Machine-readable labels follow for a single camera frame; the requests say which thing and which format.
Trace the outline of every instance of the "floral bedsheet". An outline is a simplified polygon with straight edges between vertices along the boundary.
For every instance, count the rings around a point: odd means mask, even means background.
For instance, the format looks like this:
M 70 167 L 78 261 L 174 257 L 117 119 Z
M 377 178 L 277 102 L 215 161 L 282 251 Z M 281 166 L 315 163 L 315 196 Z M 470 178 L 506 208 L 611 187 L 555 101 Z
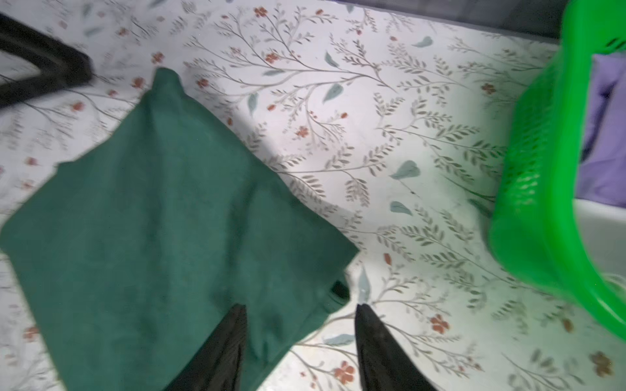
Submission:
M 618 390 L 623 342 L 490 256 L 511 110 L 551 44 L 325 1 L 2 0 L 86 52 L 96 79 L 0 113 L 0 221 L 105 140 L 176 70 L 290 189 L 362 250 L 352 302 L 262 390 L 359 390 L 354 309 L 369 303 L 440 390 Z M 9 81 L 32 67 L 0 61 Z M 0 255 L 0 390 L 62 390 Z

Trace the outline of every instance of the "green plastic basket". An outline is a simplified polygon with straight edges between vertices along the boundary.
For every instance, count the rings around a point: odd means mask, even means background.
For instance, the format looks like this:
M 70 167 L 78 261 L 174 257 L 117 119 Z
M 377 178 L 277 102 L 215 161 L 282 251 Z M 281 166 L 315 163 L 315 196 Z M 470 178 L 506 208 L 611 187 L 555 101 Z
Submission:
M 626 0 L 569 4 L 559 52 L 515 108 L 490 246 L 514 276 L 626 340 L 626 303 L 585 253 L 573 210 L 592 55 L 624 49 Z

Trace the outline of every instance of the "folded fabric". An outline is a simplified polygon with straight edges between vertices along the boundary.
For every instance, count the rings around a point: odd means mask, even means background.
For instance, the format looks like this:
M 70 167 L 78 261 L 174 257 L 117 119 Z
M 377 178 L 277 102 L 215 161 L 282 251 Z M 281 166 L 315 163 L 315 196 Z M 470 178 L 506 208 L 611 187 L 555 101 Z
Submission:
M 576 198 L 626 206 L 626 56 L 595 55 Z
M 6 223 L 10 257 L 69 391 L 161 391 L 235 303 L 242 391 L 348 300 L 357 253 L 178 75 Z

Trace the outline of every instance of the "green towel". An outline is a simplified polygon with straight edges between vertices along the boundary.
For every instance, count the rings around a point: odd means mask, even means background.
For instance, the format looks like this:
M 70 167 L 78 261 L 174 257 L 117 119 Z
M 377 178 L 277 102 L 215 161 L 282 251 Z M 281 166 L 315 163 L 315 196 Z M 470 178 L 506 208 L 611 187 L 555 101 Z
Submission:
M 234 303 L 254 390 L 346 304 L 335 284 L 357 253 L 169 69 L 109 140 L 58 166 L 0 248 L 69 391 L 162 390 Z

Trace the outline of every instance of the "purple cloth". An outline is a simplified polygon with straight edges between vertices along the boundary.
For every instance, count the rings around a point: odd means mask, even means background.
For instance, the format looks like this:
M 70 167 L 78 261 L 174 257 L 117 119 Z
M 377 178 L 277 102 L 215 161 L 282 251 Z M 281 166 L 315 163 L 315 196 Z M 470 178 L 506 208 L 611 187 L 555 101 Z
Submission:
M 594 55 L 576 198 L 626 207 L 626 56 Z

